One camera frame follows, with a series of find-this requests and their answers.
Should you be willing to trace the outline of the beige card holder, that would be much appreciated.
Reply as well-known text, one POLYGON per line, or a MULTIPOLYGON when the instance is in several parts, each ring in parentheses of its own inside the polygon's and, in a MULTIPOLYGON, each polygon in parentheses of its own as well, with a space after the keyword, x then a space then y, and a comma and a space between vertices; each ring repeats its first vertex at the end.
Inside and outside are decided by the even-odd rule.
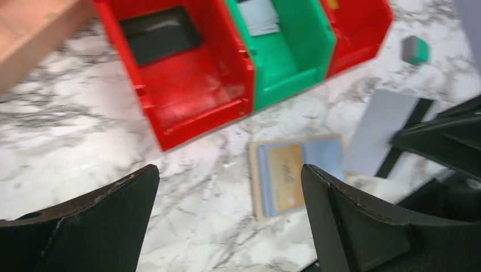
POLYGON ((340 134, 251 142, 248 145, 248 155, 251 172, 252 206, 254 216, 258 221, 262 222, 269 218, 305 209, 305 204, 286 212, 275 212, 273 207, 267 149, 290 144, 301 146, 303 165, 313 164, 340 180, 345 178, 345 172, 342 167, 343 138, 340 134))

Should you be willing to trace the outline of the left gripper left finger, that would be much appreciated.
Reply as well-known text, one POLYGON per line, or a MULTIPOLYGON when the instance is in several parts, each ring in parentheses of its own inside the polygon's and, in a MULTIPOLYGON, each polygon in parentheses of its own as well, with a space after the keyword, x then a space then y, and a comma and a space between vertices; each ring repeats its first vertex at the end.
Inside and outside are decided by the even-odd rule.
POLYGON ((1 220, 1 270, 135 271, 159 181, 149 164, 69 201, 1 220))

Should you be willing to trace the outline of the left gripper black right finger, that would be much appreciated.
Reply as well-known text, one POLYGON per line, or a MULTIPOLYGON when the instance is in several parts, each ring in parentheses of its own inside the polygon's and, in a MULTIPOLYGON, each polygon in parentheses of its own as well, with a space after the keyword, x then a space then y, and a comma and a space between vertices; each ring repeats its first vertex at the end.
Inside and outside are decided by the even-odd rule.
POLYGON ((454 171, 397 204, 311 164, 301 182, 317 252, 307 271, 480 270, 480 190, 454 171))

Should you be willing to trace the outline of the grey striped credit card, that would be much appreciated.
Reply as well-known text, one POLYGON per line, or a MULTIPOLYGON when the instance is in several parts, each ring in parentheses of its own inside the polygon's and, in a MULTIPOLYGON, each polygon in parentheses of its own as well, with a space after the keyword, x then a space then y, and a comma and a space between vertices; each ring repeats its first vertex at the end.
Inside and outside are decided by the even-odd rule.
POLYGON ((349 173, 393 178, 406 152, 391 144, 402 129, 435 118, 440 103, 432 99, 376 90, 355 130, 343 160, 349 173))

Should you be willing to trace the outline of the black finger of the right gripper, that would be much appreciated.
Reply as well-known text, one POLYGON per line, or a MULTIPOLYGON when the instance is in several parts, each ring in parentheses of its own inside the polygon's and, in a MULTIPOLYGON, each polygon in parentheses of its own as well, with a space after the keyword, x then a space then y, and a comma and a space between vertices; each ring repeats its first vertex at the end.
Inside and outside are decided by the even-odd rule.
POLYGON ((394 147, 480 180, 480 96, 398 131, 394 147))

